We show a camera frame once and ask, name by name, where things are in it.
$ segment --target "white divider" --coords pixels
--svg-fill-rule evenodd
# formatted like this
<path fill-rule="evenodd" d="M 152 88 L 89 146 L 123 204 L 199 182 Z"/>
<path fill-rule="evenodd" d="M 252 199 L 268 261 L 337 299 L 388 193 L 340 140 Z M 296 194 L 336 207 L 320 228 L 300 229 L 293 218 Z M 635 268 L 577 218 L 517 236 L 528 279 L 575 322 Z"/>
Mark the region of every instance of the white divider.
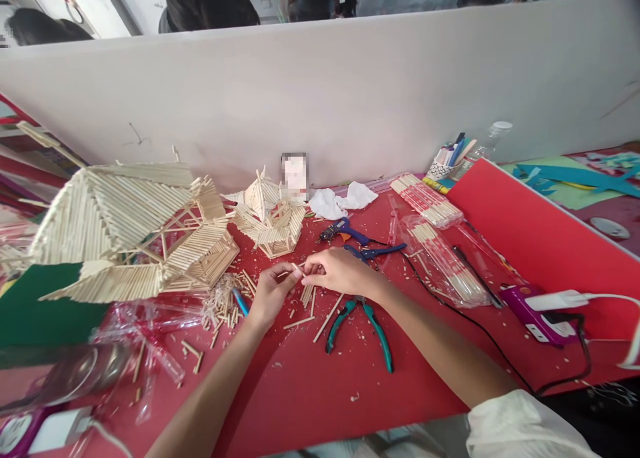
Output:
<path fill-rule="evenodd" d="M 640 136 L 637 0 L 530 4 L 78 42 L 0 53 L 0 91 L 92 163 L 172 161 L 237 191 L 284 151 L 328 185 L 425 171 L 514 123 L 496 159 Z M 140 134 L 140 140 L 129 123 Z"/>

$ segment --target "white sleeve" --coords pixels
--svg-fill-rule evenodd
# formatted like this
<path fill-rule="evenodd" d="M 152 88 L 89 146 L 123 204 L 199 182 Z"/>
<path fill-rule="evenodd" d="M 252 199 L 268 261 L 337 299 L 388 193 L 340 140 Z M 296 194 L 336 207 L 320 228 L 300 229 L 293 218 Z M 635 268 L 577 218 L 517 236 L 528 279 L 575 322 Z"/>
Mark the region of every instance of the white sleeve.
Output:
<path fill-rule="evenodd" d="M 469 412 L 471 458 L 598 458 L 578 431 L 524 390 Z"/>

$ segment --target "green paper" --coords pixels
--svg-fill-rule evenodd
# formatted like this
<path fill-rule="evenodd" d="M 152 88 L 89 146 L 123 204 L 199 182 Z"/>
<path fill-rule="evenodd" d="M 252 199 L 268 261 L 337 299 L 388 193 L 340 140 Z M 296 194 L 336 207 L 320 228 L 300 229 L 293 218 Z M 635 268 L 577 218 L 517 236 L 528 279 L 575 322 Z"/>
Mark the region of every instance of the green paper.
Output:
<path fill-rule="evenodd" d="M 520 163 L 508 163 L 506 165 L 501 165 L 500 168 L 508 172 L 508 174 L 512 175 L 515 166 L 521 163 L 527 165 L 562 166 L 567 168 L 579 168 L 596 171 L 586 165 L 583 165 L 582 163 L 578 163 L 574 159 L 564 156 L 539 158 L 528 161 L 521 161 Z M 557 201 L 558 203 L 561 203 L 564 207 L 569 209 L 582 209 L 600 201 L 623 196 L 622 193 L 618 193 L 616 191 L 607 190 L 603 191 L 602 193 L 594 193 L 592 190 L 583 190 L 565 185 L 564 183 L 560 182 L 554 182 L 553 186 L 550 189 L 554 189 L 556 190 L 556 192 L 552 194 L 549 199 L 552 201 Z"/>
<path fill-rule="evenodd" d="M 38 298 L 78 280 L 81 264 L 33 265 L 0 298 L 0 347 L 87 343 L 108 305 Z"/>

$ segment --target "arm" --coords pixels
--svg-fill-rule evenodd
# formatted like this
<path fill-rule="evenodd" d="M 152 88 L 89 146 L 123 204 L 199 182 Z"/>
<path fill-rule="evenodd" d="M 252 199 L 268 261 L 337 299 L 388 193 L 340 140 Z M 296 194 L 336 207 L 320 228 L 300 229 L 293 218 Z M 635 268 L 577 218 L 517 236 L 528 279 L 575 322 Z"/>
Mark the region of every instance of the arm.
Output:
<path fill-rule="evenodd" d="M 290 274 L 278 284 L 276 276 Z M 301 274 L 280 263 L 260 274 L 249 316 L 205 380 L 184 402 L 146 458 L 209 458 L 258 345 Z"/>
<path fill-rule="evenodd" d="M 406 297 L 382 273 L 342 248 L 307 258 L 302 280 L 339 293 L 362 295 L 380 304 L 398 322 L 422 356 L 449 388 L 473 408 L 518 388 L 484 352 Z"/>

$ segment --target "stick house model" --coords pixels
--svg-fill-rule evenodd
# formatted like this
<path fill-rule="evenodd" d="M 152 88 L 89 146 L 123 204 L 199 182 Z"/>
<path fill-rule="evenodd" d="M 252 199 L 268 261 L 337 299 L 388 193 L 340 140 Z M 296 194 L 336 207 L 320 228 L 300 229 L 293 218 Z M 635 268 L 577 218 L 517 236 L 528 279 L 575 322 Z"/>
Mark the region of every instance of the stick house model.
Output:
<path fill-rule="evenodd" d="M 239 252 L 227 221 L 213 182 L 194 180 L 185 163 L 82 165 L 29 249 L 33 263 L 83 263 L 80 278 L 40 299 L 108 303 L 211 290 Z"/>
<path fill-rule="evenodd" d="M 306 203 L 283 196 L 282 187 L 265 170 L 256 175 L 249 188 L 225 196 L 237 202 L 231 222 L 253 240 L 254 249 L 260 248 L 270 259 L 278 258 L 292 252 L 298 243 Z"/>

